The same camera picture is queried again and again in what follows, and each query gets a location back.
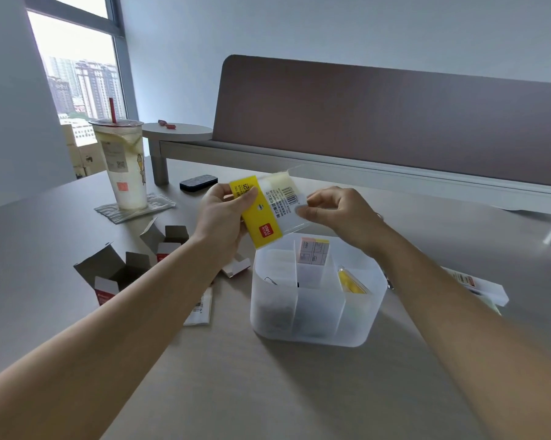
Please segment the person's right hand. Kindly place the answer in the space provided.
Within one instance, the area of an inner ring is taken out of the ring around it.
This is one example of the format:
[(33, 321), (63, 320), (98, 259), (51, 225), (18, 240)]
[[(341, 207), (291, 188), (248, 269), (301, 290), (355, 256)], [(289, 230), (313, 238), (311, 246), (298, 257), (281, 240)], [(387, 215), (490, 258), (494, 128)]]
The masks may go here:
[(319, 189), (309, 195), (306, 205), (334, 209), (335, 223), (322, 226), (367, 256), (382, 258), (389, 227), (357, 190), (339, 186)]

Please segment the person's left hand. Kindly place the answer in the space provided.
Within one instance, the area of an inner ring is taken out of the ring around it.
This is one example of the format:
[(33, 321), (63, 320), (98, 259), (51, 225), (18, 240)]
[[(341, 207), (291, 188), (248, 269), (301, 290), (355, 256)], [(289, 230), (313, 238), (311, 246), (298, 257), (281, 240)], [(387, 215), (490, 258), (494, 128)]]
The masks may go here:
[(192, 236), (206, 262), (219, 270), (234, 257), (247, 232), (242, 219), (247, 210), (231, 210), (224, 201), (230, 195), (234, 194), (229, 184), (215, 184), (206, 192)]

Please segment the clear box with yellow label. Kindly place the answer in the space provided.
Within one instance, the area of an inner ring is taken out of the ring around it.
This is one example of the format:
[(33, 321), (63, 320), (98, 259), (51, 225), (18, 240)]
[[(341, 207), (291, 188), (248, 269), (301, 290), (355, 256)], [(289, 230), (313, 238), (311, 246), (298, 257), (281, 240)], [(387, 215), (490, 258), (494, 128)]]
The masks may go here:
[(298, 207), (307, 205), (306, 196), (287, 170), (237, 179), (228, 185), (235, 198), (253, 188), (257, 189), (252, 206), (242, 213), (243, 222), (256, 249), (304, 229), (309, 224), (296, 212)]

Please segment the person's left forearm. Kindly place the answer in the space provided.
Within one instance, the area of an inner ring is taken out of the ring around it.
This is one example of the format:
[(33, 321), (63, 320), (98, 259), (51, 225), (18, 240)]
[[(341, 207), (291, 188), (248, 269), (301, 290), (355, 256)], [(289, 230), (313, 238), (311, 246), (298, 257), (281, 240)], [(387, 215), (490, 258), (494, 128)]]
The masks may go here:
[(0, 440), (99, 440), (184, 326), (240, 238), (195, 235), (0, 373)]

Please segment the person's right forearm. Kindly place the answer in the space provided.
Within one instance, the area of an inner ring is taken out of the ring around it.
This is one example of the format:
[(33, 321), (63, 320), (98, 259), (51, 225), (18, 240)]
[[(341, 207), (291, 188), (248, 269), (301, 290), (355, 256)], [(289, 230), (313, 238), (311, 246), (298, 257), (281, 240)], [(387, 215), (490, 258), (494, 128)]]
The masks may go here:
[(363, 251), (492, 439), (551, 440), (551, 354), (382, 223)]

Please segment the yellow packet in clear wrap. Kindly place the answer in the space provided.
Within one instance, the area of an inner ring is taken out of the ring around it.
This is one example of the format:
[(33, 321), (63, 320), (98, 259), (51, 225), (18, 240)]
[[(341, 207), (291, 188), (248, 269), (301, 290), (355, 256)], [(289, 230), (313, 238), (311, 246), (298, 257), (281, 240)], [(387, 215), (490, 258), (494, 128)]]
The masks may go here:
[(338, 268), (338, 279), (341, 288), (345, 293), (352, 293), (355, 295), (371, 294), (369, 289), (344, 266), (339, 266)]

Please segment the patterned grey coaster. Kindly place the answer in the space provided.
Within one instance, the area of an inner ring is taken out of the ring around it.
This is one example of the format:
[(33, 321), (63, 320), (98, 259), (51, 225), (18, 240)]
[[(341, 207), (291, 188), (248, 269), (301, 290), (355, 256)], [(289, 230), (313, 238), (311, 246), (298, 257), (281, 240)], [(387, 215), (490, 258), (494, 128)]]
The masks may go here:
[(115, 224), (124, 223), (141, 216), (153, 215), (176, 207), (176, 203), (163, 194), (148, 193), (146, 207), (140, 209), (121, 209), (117, 203), (94, 208), (98, 214)]

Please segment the round white desk riser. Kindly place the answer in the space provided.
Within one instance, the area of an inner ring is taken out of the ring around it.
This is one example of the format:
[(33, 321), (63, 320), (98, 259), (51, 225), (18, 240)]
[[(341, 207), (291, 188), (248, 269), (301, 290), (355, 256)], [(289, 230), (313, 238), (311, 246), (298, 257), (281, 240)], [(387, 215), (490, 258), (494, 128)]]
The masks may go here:
[(198, 144), (212, 139), (213, 129), (193, 124), (173, 123), (176, 130), (168, 130), (157, 123), (142, 126), (147, 140), (152, 173), (156, 186), (169, 185), (168, 160), (178, 160), (177, 148), (182, 144)]

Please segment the translucent plastic organizer box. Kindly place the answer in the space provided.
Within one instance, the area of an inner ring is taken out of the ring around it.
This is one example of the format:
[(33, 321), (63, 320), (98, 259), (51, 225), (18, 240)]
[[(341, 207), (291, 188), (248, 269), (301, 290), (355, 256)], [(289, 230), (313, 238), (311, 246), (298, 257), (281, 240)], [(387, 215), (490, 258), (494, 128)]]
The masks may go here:
[[(299, 288), (296, 258), (302, 236), (328, 239), (329, 253), (319, 288)], [(346, 267), (371, 292), (345, 293), (338, 279)], [(264, 281), (268, 276), (278, 286)], [(292, 233), (256, 251), (250, 323), (266, 339), (358, 347), (369, 335), (388, 289), (374, 259), (338, 237)]]

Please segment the brown desk divider panel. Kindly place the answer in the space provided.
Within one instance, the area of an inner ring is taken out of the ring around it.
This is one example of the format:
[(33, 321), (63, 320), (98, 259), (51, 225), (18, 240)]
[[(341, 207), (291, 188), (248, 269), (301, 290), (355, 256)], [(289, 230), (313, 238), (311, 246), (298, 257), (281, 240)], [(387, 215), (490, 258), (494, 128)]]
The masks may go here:
[(551, 82), (231, 55), (213, 140), (551, 186)]

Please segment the white barcode label packet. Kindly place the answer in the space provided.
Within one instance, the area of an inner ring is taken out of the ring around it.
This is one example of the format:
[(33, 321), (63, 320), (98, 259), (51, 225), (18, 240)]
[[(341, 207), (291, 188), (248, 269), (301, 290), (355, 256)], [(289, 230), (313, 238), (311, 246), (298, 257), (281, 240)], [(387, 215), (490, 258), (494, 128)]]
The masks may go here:
[(212, 315), (213, 288), (206, 288), (201, 299), (195, 305), (190, 315), (184, 321), (184, 327), (209, 325)]

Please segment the plastic drink cup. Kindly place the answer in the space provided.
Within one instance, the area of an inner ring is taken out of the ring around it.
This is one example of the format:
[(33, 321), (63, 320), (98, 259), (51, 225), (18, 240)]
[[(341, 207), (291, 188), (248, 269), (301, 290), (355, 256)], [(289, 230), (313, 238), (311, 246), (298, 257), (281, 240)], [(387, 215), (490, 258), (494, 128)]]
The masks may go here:
[(120, 209), (140, 210), (147, 207), (147, 182), (143, 122), (134, 119), (91, 119), (100, 144), (108, 177)]

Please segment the stack of cardboard boxes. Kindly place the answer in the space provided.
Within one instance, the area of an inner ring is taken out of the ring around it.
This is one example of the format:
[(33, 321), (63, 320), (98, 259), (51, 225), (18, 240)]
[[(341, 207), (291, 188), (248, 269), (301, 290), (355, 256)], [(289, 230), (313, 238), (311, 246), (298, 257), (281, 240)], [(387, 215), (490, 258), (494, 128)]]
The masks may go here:
[(66, 139), (66, 148), (77, 179), (85, 178), (106, 171), (101, 144), (94, 137), (77, 137), (72, 124), (62, 124), (61, 128)]

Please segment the window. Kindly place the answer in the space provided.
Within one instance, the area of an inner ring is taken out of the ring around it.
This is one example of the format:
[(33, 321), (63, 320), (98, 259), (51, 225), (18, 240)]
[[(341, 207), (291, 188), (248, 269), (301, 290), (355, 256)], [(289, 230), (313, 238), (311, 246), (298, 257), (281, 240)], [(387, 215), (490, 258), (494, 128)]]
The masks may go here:
[(24, 0), (60, 120), (137, 118), (119, 0)]

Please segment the white divider rail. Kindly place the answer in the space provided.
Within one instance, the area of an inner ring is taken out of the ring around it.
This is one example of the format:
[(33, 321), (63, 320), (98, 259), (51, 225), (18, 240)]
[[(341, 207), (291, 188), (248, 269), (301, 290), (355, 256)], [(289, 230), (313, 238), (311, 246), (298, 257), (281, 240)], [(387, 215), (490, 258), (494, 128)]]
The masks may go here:
[(551, 214), (551, 186), (248, 147), (219, 141), (149, 144), (151, 155), (256, 172), (290, 170), (295, 177), (445, 199), (476, 202), (511, 211)]

